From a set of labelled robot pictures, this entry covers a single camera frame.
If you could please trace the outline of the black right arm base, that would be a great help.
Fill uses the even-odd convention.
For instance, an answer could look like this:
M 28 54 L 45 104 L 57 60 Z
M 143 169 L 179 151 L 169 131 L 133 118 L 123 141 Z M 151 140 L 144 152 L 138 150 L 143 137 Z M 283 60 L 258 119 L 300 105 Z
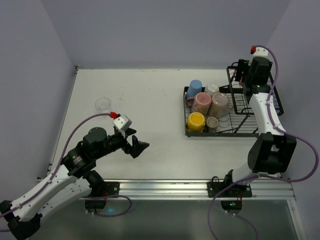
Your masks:
M 251 198 L 253 196 L 250 185 L 234 185 L 227 190 L 232 183 L 231 176 L 225 175 L 223 180 L 220 180 L 217 176 L 213 176 L 209 182 L 207 182 L 208 197 L 213 198 L 220 191 L 222 193 L 218 196 L 219 198 L 233 198 L 233 200 L 221 200 L 221 207 L 230 213 L 239 213 L 243 207 L 243 198 Z

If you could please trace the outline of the salmon polka dot mug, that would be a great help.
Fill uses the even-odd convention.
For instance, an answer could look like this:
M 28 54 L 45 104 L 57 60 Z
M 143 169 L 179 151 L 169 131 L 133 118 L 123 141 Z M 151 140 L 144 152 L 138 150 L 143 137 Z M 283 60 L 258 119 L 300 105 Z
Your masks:
M 245 87 L 245 77 L 248 73 L 247 69 L 237 68 L 233 73 L 233 78 L 239 85 L 244 88 Z

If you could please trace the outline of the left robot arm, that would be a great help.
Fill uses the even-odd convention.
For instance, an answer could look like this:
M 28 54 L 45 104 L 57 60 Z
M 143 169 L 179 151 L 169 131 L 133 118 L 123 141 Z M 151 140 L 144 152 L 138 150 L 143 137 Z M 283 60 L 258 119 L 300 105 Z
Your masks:
M 1 202 L 0 212 L 8 231 L 17 240 L 26 240 L 40 229 L 45 217 L 60 207 L 80 198 L 115 197 L 94 170 L 96 161 L 117 150 L 137 158 L 150 145 L 139 141 L 135 133 L 129 128 L 124 133 L 116 129 L 113 135 L 108 135 L 102 127 L 92 128 L 32 190 L 13 201 Z

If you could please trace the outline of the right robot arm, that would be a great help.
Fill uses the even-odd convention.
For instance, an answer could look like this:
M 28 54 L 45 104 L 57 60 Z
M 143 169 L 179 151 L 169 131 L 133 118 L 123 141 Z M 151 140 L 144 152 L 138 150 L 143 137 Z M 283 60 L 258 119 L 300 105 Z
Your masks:
M 295 137 L 285 136 L 274 106 L 271 87 L 268 85 L 272 62 L 263 56 L 253 57 L 245 69 L 238 67 L 241 74 L 243 94 L 253 110 L 259 137 L 249 150 L 247 163 L 230 170 L 224 178 L 224 185 L 248 186 L 253 177 L 284 173 L 295 151 Z

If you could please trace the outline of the clear faceted glass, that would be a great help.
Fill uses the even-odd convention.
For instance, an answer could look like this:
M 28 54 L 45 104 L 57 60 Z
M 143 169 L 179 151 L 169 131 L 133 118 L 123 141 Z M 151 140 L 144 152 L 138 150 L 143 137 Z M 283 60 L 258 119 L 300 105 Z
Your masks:
M 95 102 L 95 108 L 97 111 L 99 111 L 101 113 L 111 112 L 112 105 L 111 105 L 110 99 L 107 97 L 101 97 L 101 98 L 97 99 Z

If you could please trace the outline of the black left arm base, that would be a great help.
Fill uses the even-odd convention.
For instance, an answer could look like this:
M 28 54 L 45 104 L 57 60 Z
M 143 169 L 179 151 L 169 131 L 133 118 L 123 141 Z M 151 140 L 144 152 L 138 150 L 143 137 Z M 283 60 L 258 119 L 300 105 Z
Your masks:
M 84 207 L 89 212 L 98 213 L 107 204 L 106 197 L 117 196 L 120 190 L 118 181 L 102 181 L 91 189 L 91 193 L 85 198 Z

